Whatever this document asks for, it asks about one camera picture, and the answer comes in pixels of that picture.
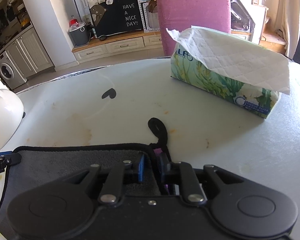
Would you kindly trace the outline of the cream drawer sideboard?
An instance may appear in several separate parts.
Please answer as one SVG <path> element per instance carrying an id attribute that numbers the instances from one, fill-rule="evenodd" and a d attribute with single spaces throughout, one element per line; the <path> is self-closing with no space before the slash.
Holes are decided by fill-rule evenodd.
<path id="1" fill-rule="evenodd" d="M 130 33 L 116 34 L 100 40 L 92 38 L 86 45 L 75 47 L 72 50 L 78 63 L 110 58 L 117 55 L 137 53 L 142 56 L 164 56 L 161 33 L 159 31 L 144 33 L 134 31 Z"/>

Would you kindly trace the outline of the white washing machine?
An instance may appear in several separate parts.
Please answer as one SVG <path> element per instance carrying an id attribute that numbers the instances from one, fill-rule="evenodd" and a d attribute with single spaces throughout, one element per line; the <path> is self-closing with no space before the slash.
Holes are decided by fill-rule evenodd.
<path id="1" fill-rule="evenodd" d="M 21 57 L 16 59 L 7 52 L 0 53 L 0 77 L 10 89 L 15 89 L 27 82 L 24 72 L 21 70 L 25 61 Z"/>

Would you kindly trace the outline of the white ceramic cat bowl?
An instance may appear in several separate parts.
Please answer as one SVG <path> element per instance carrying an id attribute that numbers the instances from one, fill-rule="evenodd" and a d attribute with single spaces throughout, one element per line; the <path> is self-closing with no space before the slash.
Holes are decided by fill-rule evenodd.
<path id="1" fill-rule="evenodd" d="M 18 129 L 24 115 L 24 106 L 12 91 L 0 89 L 0 149 Z"/>

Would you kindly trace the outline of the grey trash bin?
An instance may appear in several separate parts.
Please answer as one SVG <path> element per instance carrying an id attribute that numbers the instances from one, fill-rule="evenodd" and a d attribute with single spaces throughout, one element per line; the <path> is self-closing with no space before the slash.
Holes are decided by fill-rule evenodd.
<path id="1" fill-rule="evenodd" d="M 87 45 L 90 41 L 90 33 L 85 22 L 79 22 L 73 18 L 69 22 L 68 34 L 74 47 Z"/>

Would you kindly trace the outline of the purple grey microfiber towel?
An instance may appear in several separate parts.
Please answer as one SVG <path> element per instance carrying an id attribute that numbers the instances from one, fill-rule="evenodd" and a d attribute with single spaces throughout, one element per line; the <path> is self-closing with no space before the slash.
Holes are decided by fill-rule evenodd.
<path id="1" fill-rule="evenodd" d="M 0 233 L 13 239 L 15 233 L 8 224 L 6 210 L 10 201 L 19 194 L 42 186 L 63 176 L 98 164 L 104 169 L 130 159 L 135 161 L 139 152 L 145 154 L 144 181 L 128 187 L 132 194 L 160 193 L 155 183 L 158 165 L 154 164 L 159 154 L 170 156 L 167 149 L 168 133 L 165 125 L 157 118 L 148 121 L 151 132 L 157 137 L 154 144 L 114 144 L 74 147 L 20 146 L 13 153 L 21 155 L 21 162 L 5 168 L 4 189 L 0 199 Z"/>

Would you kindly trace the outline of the wooden staircase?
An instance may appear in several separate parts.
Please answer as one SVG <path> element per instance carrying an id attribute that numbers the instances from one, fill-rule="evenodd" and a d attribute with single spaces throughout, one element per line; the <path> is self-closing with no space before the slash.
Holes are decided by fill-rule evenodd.
<path id="1" fill-rule="evenodd" d="M 271 26 L 273 0 L 239 0 L 255 23 L 252 42 L 271 51 L 285 54 L 286 42 Z"/>

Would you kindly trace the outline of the green floral tissue box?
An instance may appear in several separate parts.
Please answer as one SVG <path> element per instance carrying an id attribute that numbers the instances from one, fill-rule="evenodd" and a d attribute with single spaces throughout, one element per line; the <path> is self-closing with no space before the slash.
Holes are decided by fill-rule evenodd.
<path id="1" fill-rule="evenodd" d="M 167 30 L 176 42 L 171 76 L 267 118 L 290 94 L 288 59 L 252 42 L 209 28 Z"/>

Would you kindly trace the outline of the pink upholstered chair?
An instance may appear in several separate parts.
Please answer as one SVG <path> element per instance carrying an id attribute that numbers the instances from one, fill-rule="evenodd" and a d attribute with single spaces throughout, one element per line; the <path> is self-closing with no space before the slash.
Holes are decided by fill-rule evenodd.
<path id="1" fill-rule="evenodd" d="M 167 29 L 183 31 L 195 25 L 231 33 L 230 0 L 157 0 L 157 8 L 165 56 L 175 48 Z"/>

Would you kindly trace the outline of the cream kitchen cabinets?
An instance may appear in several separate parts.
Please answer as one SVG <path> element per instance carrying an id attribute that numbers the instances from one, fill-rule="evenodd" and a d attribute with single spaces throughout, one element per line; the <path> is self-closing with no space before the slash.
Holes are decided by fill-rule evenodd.
<path id="1" fill-rule="evenodd" d="M 54 66 L 34 27 L 20 33 L 5 51 L 24 78 Z"/>

